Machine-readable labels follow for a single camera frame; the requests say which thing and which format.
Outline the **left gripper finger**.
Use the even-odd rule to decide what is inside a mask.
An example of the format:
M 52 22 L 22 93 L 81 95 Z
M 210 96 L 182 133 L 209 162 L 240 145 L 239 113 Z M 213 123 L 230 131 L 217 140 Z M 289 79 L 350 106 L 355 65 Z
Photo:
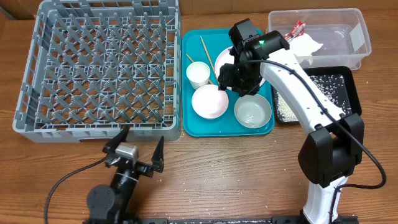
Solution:
M 163 173 L 164 171 L 164 142 L 165 139 L 162 136 L 158 142 L 158 145 L 152 155 L 152 169 L 156 172 Z
M 121 130 L 119 134 L 117 134 L 115 137 L 113 137 L 111 140 L 109 140 L 103 148 L 103 152 L 110 154 L 110 153 L 115 153 L 116 148 L 122 143 L 126 141 L 127 135 L 129 132 L 129 128 L 124 128 Z

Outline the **pink bowl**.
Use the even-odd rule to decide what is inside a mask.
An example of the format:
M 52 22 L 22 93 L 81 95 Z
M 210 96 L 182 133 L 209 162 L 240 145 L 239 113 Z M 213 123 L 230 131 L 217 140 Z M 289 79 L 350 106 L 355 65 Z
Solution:
M 229 98 L 218 86 L 207 84 L 199 87 L 192 96 L 194 112 L 205 119 L 216 119 L 223 115 L 229 106 Z

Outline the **grey bowl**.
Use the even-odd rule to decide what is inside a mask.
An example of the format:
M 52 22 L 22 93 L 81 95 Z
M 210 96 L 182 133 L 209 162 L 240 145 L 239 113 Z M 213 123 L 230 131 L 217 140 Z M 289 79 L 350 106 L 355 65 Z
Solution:
M 269 101 L 261 95 L 245 95 L 235 102 L 234 115 L 244 127 L 256 129 L 269 122 L 272 108 Z

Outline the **white napkin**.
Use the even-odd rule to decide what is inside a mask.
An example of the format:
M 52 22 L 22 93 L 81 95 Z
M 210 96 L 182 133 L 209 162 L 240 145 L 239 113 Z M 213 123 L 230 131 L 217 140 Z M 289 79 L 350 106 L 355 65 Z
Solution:
M 290 50 L 297 57 L 311 56 L 323 47 L 323 44 L 316 42 L 306 33 L 294 37 L 289 41 L 289 45 Z

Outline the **red snack wrapper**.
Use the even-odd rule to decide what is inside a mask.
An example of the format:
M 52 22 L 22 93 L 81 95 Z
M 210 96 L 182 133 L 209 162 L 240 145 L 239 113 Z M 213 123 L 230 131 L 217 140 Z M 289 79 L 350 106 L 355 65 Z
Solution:
M 285 40 L 290 42 L 292 39 L 294 39 L 300 35 L 303 35 L 305 26 L 306 26 L 306 23 L 298 21 L 290 32 L 288 32 L 287 34 L 284 34 Z

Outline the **white rice pile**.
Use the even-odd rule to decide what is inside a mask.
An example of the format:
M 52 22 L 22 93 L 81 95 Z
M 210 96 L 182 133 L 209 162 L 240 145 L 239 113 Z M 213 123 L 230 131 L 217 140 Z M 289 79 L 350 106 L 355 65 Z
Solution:
M 347 115 L 352 114 L 351 103 L 342 75 L 310 75 L 317 88 Z M 283 97 L 273 88 L 273 100 L 279 123 L 297 123 L 298 119 Z

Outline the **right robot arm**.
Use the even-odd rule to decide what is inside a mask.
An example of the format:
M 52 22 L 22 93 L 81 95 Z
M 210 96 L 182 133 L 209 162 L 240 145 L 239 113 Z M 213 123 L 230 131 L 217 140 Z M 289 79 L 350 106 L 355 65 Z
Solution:
M 361 163 L 364 123 L 347 115 L 312 82 L 276 30 L 260 34 L 250 19 L 235 23 L 228 32 L 233 63 L 221 66 L 220 90 L 230 88 L 240 97 L 259 91 L 268 81 L 296 115 L 307 138 L 298 154 L 309 180 L 307 202 L 295 223 L 357 223 L 356 217 L 337 213 L 342 185 Z

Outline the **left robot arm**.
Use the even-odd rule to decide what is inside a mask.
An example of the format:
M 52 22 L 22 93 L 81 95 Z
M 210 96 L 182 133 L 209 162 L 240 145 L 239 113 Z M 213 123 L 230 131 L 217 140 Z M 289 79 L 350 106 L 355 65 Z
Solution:
M 154 172 L 164 170 L 164 137 L 160 137 L 151 163 L 147 164 L 139 161 L 137 146 L 126 142 L 128 132 L 129 128 L 124 128 L 104 145 L 105 166 L 115 166 L 116 172 L 109 185 L 90 190 L 86 199 L 90 216 L 86 223 L 139 223 L 138 216 L 127 210 L 139 178 L 151 178 Z

